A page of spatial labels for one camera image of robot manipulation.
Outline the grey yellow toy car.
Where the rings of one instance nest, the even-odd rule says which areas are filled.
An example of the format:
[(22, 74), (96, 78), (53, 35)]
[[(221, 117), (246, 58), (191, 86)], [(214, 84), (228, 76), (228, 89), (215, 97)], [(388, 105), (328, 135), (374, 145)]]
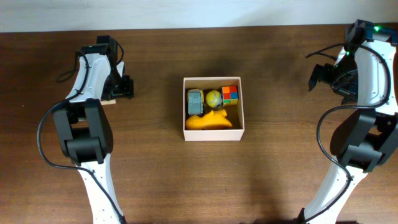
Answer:
[(187, 92), (188, 114), (201, 115), (204, 112), (204, 95), (201, 89), (191, 89)]

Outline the colourful puzzle cube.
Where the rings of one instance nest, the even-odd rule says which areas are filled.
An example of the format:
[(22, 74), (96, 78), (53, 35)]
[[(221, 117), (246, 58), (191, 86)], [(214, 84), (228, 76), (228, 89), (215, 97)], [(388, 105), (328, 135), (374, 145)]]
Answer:
[(231, 106), (238, 104), (239, 94), (238, 87), (232, 86), (222, 86), (221, 87), (223, 106)]

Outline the yellow grey ball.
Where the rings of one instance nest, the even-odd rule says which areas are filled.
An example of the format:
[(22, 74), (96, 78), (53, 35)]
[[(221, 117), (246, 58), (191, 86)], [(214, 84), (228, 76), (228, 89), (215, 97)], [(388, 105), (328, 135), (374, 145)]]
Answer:
[(218, 90), (211, 90), (205, 96), (206, 104), (211, 108), (217, 108), (223, 103), (222, 95)]

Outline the pink cardboard box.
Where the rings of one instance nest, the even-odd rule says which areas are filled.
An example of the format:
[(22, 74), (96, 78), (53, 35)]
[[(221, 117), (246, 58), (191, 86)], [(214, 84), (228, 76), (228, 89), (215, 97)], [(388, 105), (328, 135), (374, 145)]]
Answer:
[[(187, 90), (198, 88), (205, 90), (217, 90), (222, 86), (237, 86), (238, 104), (227, 106), (227, 119), (233, 127), (222, 130), (188, 130), (185, 122), (187, 116)], [(240, 141), (245, 131), (243, 94), (240, 77), (185, 77), (183, 79), (183, 118), (182, 130), (185, 141)]]

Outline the orange rubber toy animal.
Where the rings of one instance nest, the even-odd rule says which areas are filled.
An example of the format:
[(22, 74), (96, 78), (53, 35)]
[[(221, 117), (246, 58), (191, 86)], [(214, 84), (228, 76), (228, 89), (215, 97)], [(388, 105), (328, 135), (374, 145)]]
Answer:
[(203, 116), (192, 115), (185, 122), (188, 130), (219, 130), (232, 128), (232, 123), (226, 118), (226, 110), (211, 110)]

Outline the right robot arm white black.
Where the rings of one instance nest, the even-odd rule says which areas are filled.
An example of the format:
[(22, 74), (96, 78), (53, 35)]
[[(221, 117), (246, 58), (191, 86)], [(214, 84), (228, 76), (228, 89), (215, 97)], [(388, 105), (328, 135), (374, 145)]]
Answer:
[(353, 110), (334, 131), (330, 150), (323, 150), (331, 166), (315, 198), (301, 209), (297, 223), (336, 223), (355, 187), (397, 149), (397, 100), (394, 56), (397, 31), (358, 19), (345, 30), (345, 40), (333, 65), (315, 65), (308, 89), (330, 85), (341, 95), (340, 106), (326, 111)]

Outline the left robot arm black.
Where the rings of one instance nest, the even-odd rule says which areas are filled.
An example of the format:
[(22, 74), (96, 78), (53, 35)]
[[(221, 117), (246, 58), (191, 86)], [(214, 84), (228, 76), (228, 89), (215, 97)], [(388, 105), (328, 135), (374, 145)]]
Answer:
[(126, 222), (111, 176), (114, 139), (103, 109), (107, 101), (134, 97), (134, 81), (118, 56), (123, 52), (109, 35), (83, 46), (75, 54), (71, 92), (50, 110), (62, 153), (71, 160), (68, 168), (78, 171), (85, 185), (93, 223)]

